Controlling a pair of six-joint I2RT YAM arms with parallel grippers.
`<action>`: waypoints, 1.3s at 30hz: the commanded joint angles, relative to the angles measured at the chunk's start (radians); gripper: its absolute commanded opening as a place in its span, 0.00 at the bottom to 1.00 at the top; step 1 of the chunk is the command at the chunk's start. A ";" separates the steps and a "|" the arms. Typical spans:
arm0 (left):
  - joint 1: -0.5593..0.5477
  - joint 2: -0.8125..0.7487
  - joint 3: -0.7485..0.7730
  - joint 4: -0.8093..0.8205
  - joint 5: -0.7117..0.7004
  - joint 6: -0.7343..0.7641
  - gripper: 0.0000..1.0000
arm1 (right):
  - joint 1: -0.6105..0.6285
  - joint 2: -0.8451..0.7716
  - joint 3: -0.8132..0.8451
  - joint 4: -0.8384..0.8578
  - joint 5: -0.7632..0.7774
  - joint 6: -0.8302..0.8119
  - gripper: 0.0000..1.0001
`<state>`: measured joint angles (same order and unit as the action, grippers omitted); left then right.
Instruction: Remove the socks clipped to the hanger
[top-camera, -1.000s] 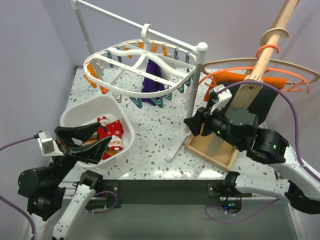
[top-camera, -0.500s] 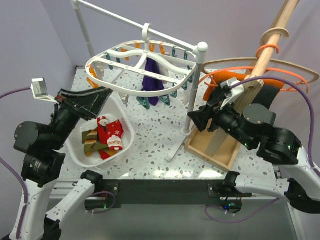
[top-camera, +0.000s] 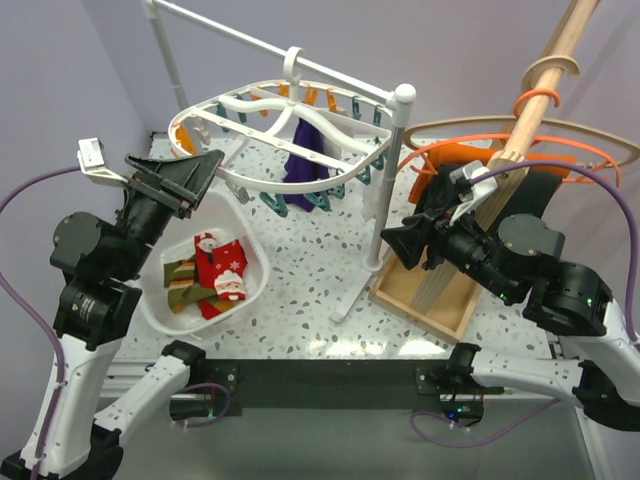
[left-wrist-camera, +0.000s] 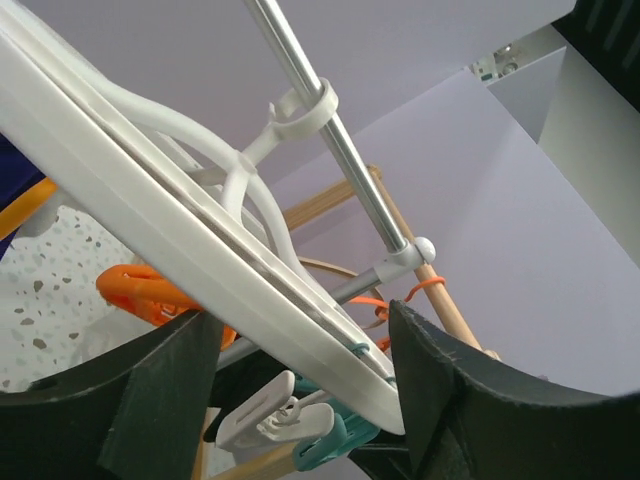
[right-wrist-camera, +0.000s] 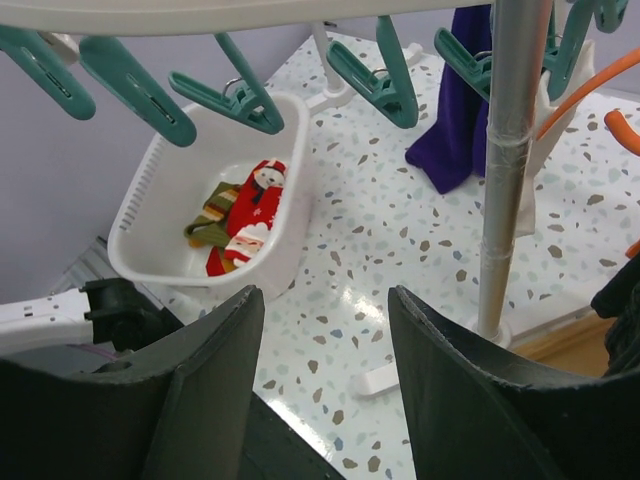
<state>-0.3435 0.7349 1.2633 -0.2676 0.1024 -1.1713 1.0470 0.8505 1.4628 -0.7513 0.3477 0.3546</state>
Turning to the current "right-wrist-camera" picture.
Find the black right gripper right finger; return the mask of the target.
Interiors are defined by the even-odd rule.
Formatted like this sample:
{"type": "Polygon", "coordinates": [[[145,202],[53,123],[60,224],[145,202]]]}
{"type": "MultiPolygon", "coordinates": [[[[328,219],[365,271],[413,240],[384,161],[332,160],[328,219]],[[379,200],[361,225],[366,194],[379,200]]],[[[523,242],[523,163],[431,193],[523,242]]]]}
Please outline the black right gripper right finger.
{"type": "Polygon", "coordinates": [[[399,385],[420,479],[635,479],[639,373],[591,378],[529,360],[388,293],[399,385]]]}

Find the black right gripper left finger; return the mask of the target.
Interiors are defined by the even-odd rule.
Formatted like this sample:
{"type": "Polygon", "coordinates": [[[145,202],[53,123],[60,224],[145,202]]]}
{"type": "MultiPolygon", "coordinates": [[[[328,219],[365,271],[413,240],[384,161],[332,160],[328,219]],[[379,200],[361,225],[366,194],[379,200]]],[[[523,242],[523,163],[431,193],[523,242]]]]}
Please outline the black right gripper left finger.
{"type": "Polygon", "coordinates": [[[233,479],[265,305],[249,286],[91,373],[1,364],[5,479],[233,479]]]}

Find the red Christmas sock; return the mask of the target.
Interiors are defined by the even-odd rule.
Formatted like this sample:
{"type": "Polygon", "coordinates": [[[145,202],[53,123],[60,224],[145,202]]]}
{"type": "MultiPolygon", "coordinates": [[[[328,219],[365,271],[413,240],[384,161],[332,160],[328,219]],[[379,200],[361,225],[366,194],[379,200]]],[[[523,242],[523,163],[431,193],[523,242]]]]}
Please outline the red Christmas sock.
{"type": "Polygon", "coordinates": [[[229,212],[230,241],[223,258],[236,268],[246,265],[265,245],[283,193],[288,166],[272,158],[260,162],[241,186],[229,212]]]}
{"type": "Polygon", "coordinates": [[[227,254],[224,248],[213,247],[210,250],[205,265],[205,271],[209,277],[226,275],[237,268],[235,260],[227,254]]]}

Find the purple sock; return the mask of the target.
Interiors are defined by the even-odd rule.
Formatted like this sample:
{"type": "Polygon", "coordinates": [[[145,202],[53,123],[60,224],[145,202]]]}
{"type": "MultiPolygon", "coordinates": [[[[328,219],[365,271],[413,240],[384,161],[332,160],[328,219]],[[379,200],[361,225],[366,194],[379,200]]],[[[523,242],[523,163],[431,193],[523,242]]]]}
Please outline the purple sock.
{"type": "MultiPolygon", "coordinates": [[[[451,32],[472,54],[492,47],[491,7],[455,10],[451,32]]],[[[488,102],[454,70],[443,69],[435,123],[406,151],[406,161],[424,171],[434,188],[446,194],[472,175],[484,176],[488,102]]]]}

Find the white round clip hanger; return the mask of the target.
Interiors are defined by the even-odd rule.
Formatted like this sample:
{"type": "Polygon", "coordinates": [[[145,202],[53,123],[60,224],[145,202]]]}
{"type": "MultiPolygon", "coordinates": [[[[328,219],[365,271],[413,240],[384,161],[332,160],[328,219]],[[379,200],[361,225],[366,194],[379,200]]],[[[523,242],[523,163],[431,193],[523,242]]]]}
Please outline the white round clip hanger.
{"type": "Polygon", "coordinates": [[[3,25],[67,34],[166,36],[472,6],[470,0],[3,1],[3,25]]]}

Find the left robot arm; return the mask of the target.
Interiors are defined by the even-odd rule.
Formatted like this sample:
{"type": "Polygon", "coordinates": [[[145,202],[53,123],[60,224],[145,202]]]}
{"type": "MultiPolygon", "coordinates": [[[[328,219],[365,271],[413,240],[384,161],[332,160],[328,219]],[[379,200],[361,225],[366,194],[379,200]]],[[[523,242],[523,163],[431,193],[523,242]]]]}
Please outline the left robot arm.
{"type": "Polygon", "coordinates": [[[119,352],[142,349],[183,323],[134,283],[111,278],[81,288],[1,306],[3,356],[60,345],[110,343],[119,352]]]}

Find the white sock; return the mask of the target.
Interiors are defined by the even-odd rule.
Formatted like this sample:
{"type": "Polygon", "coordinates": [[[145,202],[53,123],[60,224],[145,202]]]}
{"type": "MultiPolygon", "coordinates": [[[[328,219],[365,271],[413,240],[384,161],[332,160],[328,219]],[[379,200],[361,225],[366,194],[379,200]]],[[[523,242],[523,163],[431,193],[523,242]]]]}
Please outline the white sock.
{"type": "Polygon", "coordinates": [[[595,42],[593,40],[586,40],[578,55],[567,88],[564,93],[554,101],[550,100],[547,92],[550,73],[545,71],[541,75],[536,95],[534,134],[531,152],[525,168],[523,189],[515,227],[516,237],[533,235],[535,232],[536,202],[534,180],[561,135],[564,133],[564,130],[573,120],[577,105],[574,105],[564,113],[560,119],[546,131],[540,140],[537,140],[537,134],[543,123],[559,108],[562,102],[568,99],[572,93],[595,75],[594,55],[595,42]]]}

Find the green striped sock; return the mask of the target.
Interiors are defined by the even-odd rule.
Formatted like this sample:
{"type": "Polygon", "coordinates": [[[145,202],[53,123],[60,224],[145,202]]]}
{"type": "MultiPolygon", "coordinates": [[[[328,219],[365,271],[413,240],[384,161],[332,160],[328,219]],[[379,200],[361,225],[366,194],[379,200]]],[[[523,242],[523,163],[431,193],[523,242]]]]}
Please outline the green striped sock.
{"type": "Polygon", "coordinates": [[[204,202],[201,212],[183,230],[192,248],[205,246],[224,248],[231,237],[226,222],[240,193],[241,186],[221,182],[204,202]]]}

